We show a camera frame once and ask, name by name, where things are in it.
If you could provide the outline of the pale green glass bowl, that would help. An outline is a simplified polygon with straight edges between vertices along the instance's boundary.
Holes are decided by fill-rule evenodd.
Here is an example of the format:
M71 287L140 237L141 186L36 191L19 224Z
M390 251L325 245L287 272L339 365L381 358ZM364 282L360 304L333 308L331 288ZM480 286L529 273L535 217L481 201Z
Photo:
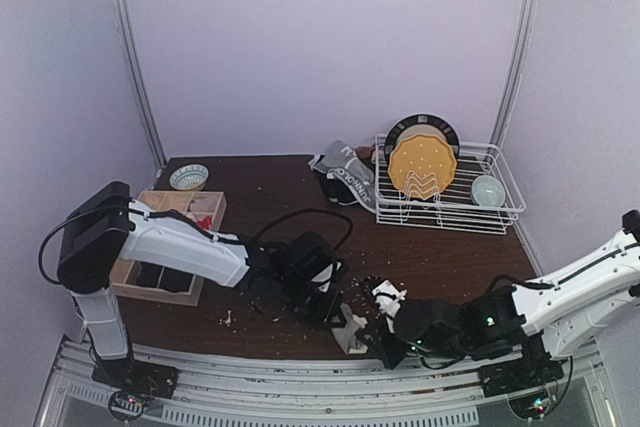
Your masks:
M506 190L496 177L480 175L472 182L471 198L475 205L498 208L506 201Z

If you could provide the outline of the black folded underwear in box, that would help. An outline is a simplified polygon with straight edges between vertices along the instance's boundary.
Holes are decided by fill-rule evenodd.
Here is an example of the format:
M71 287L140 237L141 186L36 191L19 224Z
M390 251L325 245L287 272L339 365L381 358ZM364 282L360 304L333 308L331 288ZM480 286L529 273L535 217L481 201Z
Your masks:
M159 285L163 268L149 263L141 263L136 285L143 288L156 289Z

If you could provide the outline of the yellow scalloped plate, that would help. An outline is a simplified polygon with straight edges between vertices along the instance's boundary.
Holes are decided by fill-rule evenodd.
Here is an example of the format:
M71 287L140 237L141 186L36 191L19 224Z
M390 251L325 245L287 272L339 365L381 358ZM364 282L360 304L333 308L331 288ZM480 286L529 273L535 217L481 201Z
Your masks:
M387 172L397 191L426 201L450 186L456 169L457 159L447 142L434 135L416 134L392 150Z

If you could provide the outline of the blue yellow patterned bowl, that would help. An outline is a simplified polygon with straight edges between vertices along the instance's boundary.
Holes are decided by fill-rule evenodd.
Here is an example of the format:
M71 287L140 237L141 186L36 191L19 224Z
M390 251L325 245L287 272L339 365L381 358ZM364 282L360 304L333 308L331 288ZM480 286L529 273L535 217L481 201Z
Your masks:
M176 169L169 178L169 185L176 191L203 190L209 178L209 169L202 164L189 164Z

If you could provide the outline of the right aluminium corner post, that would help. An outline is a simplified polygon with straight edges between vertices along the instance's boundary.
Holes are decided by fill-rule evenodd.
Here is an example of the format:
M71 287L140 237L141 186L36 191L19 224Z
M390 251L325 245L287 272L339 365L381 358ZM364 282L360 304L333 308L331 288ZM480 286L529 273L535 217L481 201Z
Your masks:
M516 105L518 89L529 49L538 0L521 0L512 54L495 118L490 143L502 147Z

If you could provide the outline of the aluminium rail front frame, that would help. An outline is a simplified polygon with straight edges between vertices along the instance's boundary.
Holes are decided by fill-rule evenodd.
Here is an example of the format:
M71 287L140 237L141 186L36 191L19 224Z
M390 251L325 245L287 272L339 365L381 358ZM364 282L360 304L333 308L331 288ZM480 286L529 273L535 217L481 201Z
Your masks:
M177 368L172 399L154 399L132 424L114 419L116 389L91 378L88 342L63 337L33 426L623 426L594 342L574 356L559 407L543 421L519 419L517 394L486 397L488 362L433 371L415 359L395 370L375 360L258 360L134 344L142 360Z

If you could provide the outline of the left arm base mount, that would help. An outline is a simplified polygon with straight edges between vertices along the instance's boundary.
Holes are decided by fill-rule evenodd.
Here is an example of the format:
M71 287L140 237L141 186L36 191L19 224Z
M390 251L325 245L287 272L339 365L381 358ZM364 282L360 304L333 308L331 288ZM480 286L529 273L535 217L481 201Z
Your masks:
M156 399L172 399L179 370L172 366L136 360L132 352L125 358L105 360L94 346L89 348L94 363L91 379L114 389L107 411L118 422L129 425L140 419Z

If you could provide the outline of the aluminium corner post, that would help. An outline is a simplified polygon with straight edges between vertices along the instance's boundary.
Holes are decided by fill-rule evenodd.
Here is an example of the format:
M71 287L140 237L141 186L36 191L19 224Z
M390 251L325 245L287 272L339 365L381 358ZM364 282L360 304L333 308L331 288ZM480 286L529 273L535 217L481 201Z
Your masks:
M518 89L529 49L538 0L521 0L512 54L495 118L490 143L502 147L516 105Z
M162 170L167 164L167 158L145 85L128 0L112 0L112 2L115 8L125 61L134 91L136 107L156 169Z

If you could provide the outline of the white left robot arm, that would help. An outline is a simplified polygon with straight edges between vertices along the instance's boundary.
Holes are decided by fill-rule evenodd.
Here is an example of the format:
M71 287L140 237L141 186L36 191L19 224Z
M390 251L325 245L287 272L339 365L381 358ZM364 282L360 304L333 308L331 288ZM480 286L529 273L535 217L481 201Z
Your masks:
M56 283L74 298L97 357L123 361L131 341L110 275L119 260L153 264L215 284L280 300L293 314L328 328L348 320L334 285L347 272L338 248L313 231L290 242L262 233L206 230L177 210L156 211L113 181L56 227L62 241Z

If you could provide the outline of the grey underwear white waistband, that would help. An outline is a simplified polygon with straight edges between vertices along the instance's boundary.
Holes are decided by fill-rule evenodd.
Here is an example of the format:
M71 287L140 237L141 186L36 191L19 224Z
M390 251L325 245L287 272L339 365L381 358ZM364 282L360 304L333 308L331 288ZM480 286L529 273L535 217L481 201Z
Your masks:
M346 325L331 329L337 344L346 355L366 354L368 347L357 338L357 333L365 329L367 319L354 314L346 303L342 303L340 309L345 316Z

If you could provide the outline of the left aluminium corner post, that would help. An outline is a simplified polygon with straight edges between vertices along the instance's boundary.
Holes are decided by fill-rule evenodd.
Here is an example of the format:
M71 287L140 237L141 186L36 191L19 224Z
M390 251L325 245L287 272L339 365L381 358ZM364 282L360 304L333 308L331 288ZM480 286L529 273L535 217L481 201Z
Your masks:
M136 107L156 169L162 170L167 164L167 158L145 85L128 0L112 0L112 2L115 8L125 61L134 91Z

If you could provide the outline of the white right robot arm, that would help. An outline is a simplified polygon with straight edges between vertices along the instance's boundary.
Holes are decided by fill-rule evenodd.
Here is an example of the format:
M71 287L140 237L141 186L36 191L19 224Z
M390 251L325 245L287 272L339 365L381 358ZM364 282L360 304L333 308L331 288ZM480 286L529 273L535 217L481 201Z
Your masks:
M380 318L358 338L393 369L408 356L457 363L496 359L520 347L534 364L559 361L639 303L639 213L592 253L549 275L497 276L464 304L411 299L390 280L364 281Z

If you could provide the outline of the pink beige rolled underwear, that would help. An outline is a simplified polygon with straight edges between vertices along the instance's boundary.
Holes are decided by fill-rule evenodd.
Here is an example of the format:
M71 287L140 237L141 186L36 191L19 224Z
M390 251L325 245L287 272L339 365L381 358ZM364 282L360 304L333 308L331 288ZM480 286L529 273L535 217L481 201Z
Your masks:
M216 195L194 195L188 207L192 213L214 213L220 204L220 198Z

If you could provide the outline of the wooden compartment organizer box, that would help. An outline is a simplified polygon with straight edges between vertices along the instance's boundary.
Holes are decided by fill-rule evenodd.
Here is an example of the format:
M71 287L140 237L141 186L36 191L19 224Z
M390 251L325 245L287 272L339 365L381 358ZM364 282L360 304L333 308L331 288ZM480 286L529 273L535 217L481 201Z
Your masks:
M193 196L216 195L220 198L220 204L214 213L192 213L188 211ZM223 192L178 192L178 191L144 191L139 200L157 211L177 210L185 214L196 223L198 218L212 216L212 229L217 231L222 223L227 209L227 200ZM136 285L136 278L140 270L140 264L144 262L123 261L115 262L110 274L111 284L117 296L145 300L158 303L167 303L196 307L199 304L204 280L194 276L191 289L186 293L171 293L159 288L143 288Z

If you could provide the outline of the black rimmed plate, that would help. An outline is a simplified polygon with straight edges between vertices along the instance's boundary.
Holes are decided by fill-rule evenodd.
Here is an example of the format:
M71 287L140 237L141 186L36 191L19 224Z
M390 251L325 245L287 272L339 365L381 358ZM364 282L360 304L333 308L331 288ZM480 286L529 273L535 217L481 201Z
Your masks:
M459 157L459 138L447 121L433 114L415 114L401 119L387 134L383 147L385 160L390 161L393 150L401 140L417 134L438 137L452 148L455 158Z

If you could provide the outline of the black underwear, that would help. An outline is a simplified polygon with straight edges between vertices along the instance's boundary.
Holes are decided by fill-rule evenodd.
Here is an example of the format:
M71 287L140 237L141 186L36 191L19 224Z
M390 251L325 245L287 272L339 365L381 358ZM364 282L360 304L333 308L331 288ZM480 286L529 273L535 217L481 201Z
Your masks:
M149 263L141 263L136 285L143 288L156 289L159 285L163 268Z
M193 281L192 274L165 268L159 288L171 293L186 293L190 291Z
M318 181L326 199L339 206L351 206L358 203L351 190L340 180L319 173Z

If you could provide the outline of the brown cloth item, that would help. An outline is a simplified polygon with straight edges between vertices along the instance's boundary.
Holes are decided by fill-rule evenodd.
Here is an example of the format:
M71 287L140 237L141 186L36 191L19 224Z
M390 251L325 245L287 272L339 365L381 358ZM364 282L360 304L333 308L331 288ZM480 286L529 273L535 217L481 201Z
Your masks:
M375 152L374 146L361 146L356 148L356 155L361 160L370 160Z

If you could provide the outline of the red rolled underwear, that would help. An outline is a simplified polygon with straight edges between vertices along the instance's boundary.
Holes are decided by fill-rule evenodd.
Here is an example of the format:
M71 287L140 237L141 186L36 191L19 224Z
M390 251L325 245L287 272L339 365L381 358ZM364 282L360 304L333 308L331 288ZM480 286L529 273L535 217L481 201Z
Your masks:
M212 216L204 216L202 218L198 218L196 220L196 224L204 229L204 230L211 230L212 229L212 224L213 224L213 217Z

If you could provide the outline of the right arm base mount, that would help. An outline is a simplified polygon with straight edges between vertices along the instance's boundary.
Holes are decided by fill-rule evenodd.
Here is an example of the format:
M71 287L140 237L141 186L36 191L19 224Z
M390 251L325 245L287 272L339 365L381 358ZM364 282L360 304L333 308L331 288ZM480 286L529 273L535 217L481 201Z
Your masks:
M551 359L542 335L536 334L523 344L520 358L481 367L478 375L485 398L512 395L512 413L531 423L545 419L565 395L558 394L563 367L563 361Z

